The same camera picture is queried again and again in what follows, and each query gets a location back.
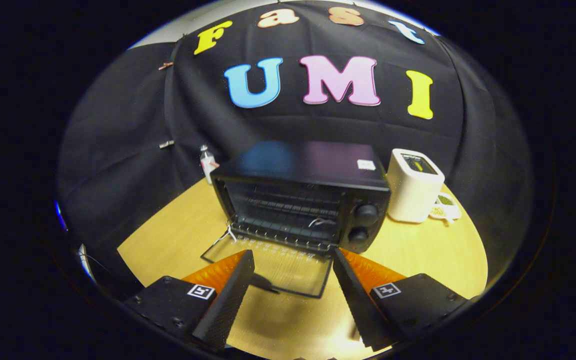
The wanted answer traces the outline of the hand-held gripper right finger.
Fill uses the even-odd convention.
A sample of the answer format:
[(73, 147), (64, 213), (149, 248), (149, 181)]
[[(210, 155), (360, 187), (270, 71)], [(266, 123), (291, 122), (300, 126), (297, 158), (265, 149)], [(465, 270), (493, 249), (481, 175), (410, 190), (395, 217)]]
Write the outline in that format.
[(362, 342), (374, 351), (429, 337), (469, 302), (428, 274), (406, 276), (341, 247), (332, 256)]

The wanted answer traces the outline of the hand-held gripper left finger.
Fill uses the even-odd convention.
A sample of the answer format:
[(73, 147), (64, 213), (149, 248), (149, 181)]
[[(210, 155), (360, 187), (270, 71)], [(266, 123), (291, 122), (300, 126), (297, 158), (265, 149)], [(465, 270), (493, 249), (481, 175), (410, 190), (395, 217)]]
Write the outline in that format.
[(245, 249), (183, 278), (165, 275), (124, 300), (156, 330), (205, 350), (223, 350), (254, 275)]

